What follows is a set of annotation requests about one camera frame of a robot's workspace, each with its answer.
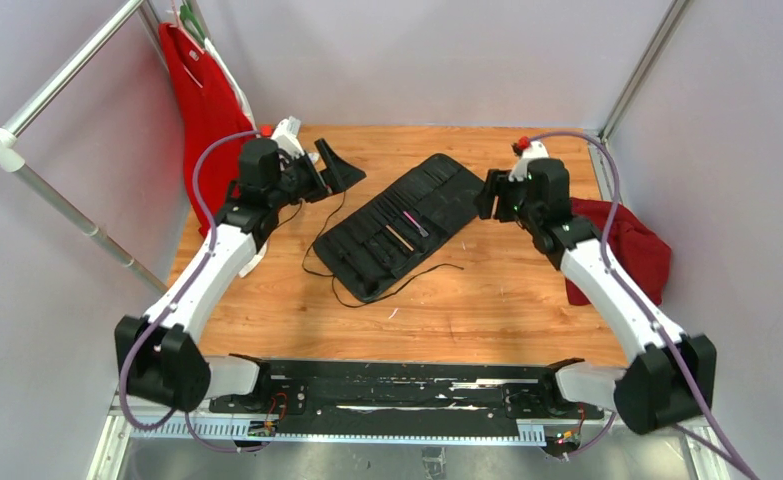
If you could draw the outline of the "pink handled brow brush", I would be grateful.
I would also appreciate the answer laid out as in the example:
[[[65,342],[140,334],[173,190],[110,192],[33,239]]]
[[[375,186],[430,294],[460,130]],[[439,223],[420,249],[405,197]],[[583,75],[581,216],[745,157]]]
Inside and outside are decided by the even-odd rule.
[[[408,211],[403,211],[404,217],[414,226],[421,237],[428,237],[429,232]]]

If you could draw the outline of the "gold handled makeup brush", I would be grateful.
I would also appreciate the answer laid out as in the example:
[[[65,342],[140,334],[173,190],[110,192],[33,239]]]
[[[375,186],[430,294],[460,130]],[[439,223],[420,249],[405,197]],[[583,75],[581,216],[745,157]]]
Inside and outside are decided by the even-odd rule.
[[[395,230],[391,225],[386,225],[385,228],[409,252],[413,252],[415,250],[414,247],[397,230]]]

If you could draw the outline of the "black leather brush roll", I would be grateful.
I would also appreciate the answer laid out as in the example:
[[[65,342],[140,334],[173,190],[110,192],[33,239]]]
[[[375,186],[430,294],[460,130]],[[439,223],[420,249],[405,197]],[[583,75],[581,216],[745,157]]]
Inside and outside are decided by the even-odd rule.
[[[484,180],[451,157],[436,153],[392,182],[313,242],[312,250],[358,306],[396,292],[392,287],[443,247],[477,216],[474,198]],[[408,211],[429,232],[421,237]],[[413,247],[409,252],[385,228]]]

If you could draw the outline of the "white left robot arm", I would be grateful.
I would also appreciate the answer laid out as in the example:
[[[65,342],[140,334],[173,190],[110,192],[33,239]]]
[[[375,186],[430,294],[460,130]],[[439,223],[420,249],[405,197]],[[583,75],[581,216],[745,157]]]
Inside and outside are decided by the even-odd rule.
[[[287,205],[315,203],[342,194],[365,172],[319,139],[320,164],[313,162],[291,128],[281,121],[269,135],[242,131],[213,141],[194,162],[191,193],[205,224],[205,239],[172,286],[140,316],[124,316],[114,331],[118,400],[128,418],[133,399],[157,404],[169,415],[191,413],[223,396],[250,413],[273,400],[268,362],[230,354],[204,356],[198,341],[215,307],[239,273],[279,227]],[[217,149],[240,141],[237,174],[227,184],[223,205],[213,211],[203,199],[200,175]]]

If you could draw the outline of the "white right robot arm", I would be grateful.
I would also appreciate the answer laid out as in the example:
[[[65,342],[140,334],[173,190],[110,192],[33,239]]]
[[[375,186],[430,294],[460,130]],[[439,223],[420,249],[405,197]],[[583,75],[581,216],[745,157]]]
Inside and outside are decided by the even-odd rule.
[[[566,415],[578,403],[620,416],[636,434],[709,416],[717,351],[705,335],[688,335],[639,288],[602,232],[574,213],[570,175],[540,140],[512,147],[509,170],[489,170],[475,205],[482,219],[516,223],[535,249],[578,287],[615,334],[625,368],[566,360],[551,366],[538,390],[541,408]]]

